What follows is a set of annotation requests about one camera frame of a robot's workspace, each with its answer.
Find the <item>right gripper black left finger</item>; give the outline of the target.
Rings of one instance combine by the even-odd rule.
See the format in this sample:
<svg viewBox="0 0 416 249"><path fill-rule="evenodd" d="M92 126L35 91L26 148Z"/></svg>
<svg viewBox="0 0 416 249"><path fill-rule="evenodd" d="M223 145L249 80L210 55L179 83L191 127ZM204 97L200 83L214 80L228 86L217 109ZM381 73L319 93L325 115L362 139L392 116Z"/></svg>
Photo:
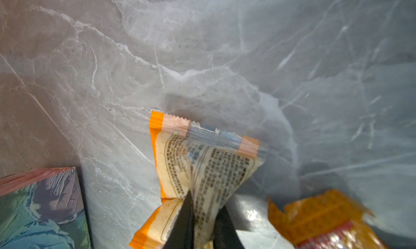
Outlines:
<svg viewBox="0 0 416 249"><path fill-rule="evenodd" d="M194 223L192 193L189 190L163 249L194 249Z"/></svg>

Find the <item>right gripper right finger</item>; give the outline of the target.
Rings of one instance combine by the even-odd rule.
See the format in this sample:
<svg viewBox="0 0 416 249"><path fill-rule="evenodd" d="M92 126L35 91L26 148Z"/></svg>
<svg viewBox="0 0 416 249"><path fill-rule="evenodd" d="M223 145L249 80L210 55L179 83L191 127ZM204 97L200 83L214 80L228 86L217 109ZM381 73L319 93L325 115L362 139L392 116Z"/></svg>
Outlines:
<svg viewBox="0 0 416 249"><path fill-rule="evenodd" d="M244 249L225 206L218 212L214 224L213 248Z"/></svg>

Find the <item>orange cracker snack packet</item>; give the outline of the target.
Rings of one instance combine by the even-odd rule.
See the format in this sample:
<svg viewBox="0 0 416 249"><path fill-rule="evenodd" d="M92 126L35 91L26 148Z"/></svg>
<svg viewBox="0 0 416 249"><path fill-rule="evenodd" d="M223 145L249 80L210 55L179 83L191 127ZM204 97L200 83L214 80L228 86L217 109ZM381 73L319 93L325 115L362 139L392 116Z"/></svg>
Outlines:
<svg viewBox="0 0 416 249"><path fill-rule="evenodd" d="M222 131L178 116L153 111L149 120L161 206L136 232L130 247L161 249L173 239L185 203L193 213L192 245L214 249L215 223L238 188L264 164L261 141Z"/></svg>

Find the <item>floral white paper bag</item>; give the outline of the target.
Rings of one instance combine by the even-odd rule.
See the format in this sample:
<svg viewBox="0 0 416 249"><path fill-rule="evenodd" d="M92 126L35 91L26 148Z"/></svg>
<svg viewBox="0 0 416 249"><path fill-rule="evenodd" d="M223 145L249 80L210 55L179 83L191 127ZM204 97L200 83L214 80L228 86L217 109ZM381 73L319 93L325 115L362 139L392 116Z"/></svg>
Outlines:
<svg viewBox="0 0 416 249"><path fill-rule="evenodd" d="M35 168L1 178L1 248L92 247L76 168Z"/></svg>

